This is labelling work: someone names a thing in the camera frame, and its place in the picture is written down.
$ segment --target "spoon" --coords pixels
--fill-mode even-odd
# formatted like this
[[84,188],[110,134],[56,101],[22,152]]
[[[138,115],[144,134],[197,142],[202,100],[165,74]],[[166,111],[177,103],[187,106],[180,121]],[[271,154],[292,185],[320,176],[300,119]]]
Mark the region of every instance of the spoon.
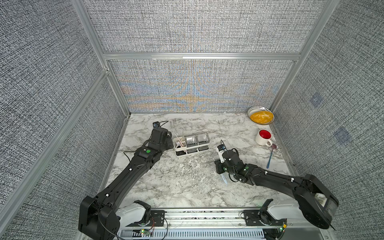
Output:
[[271,156],[269,156],[268,164],[266,165],[267,168],[269,168],[269,163],[271,163],[271,157],[272,157],[273,150],[277,148],[276,144],[272,144],[271,148],[272,148],[272,152],[271,152]]

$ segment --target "white marble surface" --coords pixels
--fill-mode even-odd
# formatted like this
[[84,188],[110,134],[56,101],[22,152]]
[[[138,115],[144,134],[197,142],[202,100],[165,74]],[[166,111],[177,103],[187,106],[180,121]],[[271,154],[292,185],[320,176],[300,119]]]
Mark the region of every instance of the white marble surface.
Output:
[[[165,151],[160,161],[127,194],[122,207],[135,200],[152,207],[254,207],[261,206],[269,198],[289,198],[265,187],[231,181],[226,185],[216,173],[215,147],[221,139],[227,148],[238,149],[244,163],[266,168],[271,148],[258,145],[255,136],[259,129],[270,131],[270,127],[253,123],[246,114],[133,114],[108,183],[128,165],[123,151],[134,151],[141,146],[150,137],[155,121],[172,122],[163,127],[171,130],[174,136],[175,131],[179,136],[207,132],[211,139],[210,149],[185,157],[176,157],[173,150]],[[289,174],[280,150],[274,150],[269,170]]]

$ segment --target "mug handle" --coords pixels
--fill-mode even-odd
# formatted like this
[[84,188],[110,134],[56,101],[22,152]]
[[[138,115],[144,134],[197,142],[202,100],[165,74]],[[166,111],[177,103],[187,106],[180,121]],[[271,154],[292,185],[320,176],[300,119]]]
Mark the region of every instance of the mug handle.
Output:
[[267,142],[265,145],[267,145],[268,147],[271,147],[272,144],[273,144],[272,140],[268,139],[268,142]]

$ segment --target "patterned bowl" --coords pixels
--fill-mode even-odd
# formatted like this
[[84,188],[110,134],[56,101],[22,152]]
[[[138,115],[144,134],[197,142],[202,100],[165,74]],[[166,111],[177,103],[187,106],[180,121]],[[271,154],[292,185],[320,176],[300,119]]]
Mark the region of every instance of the patterned bowl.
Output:
[[[268,111],[271,113],[271,111],[265,107],[260,107],[260,106],[254,106],[254,107],[251,107],[250,109],[248,109],[248,117],[249,117],[249,120],[251,120],[251,115],[256,113],[256,112],[260,112],[260,111]],[[273,123],[273,121],[275,120],[275,116],[273,116],[272,120],[270,122],[267,122],[267,123],[263,123],[263,124],[260,124],[260,123],[257,123],[257,124],[260,124],[260,125],[269,125],[271,123]]]

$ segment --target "white mug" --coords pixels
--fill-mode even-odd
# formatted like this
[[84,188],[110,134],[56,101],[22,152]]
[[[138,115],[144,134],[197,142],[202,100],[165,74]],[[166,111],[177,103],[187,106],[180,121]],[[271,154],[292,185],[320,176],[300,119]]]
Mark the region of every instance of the white mug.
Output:
[[273,144],[271,137],[272,134],[268,130],[261,129],[257,132],[255,141],[260,145],[267,145],[268,147],[270,147]]

